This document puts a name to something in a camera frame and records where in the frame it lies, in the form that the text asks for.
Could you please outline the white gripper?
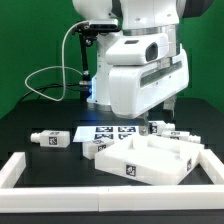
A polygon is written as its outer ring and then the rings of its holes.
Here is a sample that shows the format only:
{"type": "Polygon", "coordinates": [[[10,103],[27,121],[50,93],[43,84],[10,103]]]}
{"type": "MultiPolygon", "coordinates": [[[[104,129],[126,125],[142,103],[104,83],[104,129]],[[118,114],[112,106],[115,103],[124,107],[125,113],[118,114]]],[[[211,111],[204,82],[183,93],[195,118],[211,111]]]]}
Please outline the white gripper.
{"type": "Polygon", "coordinates": [[[174,95],[185,89],[188,82],[188,61],[184,49],[168,62],[167,68],[158,68],[157,63],[113,67],[109,73],[112,111],[116,116],[127,119],[142,115],[141,134],[148,135],[147,111],[164,101],[164,118],[172,119],[176,104],[174,95]]]}

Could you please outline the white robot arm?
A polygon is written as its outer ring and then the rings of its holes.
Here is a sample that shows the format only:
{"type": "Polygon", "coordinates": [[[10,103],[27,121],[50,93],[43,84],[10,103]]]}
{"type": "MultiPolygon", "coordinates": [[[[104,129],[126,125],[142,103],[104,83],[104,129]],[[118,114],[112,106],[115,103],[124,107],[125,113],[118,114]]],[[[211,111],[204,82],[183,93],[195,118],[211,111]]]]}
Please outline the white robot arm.
{"type": "Polygon", "coordinates": [[[188,60],[178,38],[181,18],[198,17],[213,0],[72,0],[86,20],[83,45],[96,41],[93,108],[137,119],[149,133],[148,112],[162,103],[174,113],[176,94],[189,83],[188,60]]]}

